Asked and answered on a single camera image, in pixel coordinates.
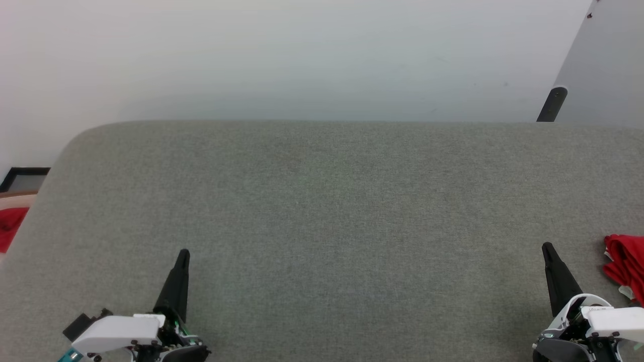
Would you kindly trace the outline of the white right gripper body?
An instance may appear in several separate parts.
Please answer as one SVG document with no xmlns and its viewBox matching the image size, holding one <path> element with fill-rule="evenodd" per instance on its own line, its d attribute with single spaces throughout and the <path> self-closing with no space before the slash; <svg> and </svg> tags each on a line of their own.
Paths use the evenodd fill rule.
<svg viewBox="0 0 644 362">
<path fill-rule="evenodd" d="M 642 342 L 642 307 L 616 308 L 594 294 L 577 294 L 538 335 L 533 360 L 623 361 L 622 346 Z"/>
</svg>

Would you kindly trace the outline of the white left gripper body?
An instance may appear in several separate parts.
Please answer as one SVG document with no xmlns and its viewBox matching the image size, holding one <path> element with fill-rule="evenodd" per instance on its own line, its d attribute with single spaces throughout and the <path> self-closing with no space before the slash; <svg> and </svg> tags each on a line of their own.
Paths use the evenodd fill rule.
<svg viewBox="0 0 644 362">
<path fill-rule="evenodd" d="M 131 361 L 205 361 L 209 349 L 181 321 L 163 314 L 117 316 L 80 314 L 70 324 L 70 360 L 102 361 L 107 352 L 124 350 Z"/>
</svg>

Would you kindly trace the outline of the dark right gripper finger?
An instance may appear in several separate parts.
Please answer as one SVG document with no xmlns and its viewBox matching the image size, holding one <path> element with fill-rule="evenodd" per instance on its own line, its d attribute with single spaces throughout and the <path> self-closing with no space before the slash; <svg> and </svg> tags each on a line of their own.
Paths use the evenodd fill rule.
<svg viewBox="0 0 644 362">
<path fill-rule="evenodd" d="M 550 309 L 552 316 L 556 316 L 566 306 L 571 298 L 583 291 L 569 270 L 561 260 L 554 245 L 545 242 L 541 246 L 544 259 L 544 270 L 549 292 Z"/>
</svg>

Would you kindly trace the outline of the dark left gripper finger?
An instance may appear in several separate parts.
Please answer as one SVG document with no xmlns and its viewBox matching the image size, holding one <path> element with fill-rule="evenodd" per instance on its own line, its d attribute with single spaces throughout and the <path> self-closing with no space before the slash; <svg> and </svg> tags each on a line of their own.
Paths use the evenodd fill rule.
<svg viewBox="0 0 644 362">
<path fill-rule="evenodd" d="M 182 249 L 171 268 L 154 305 L 153 312 L 166 318 L 186 322 L 189 288 L 190 252 Z"/>
</svg>

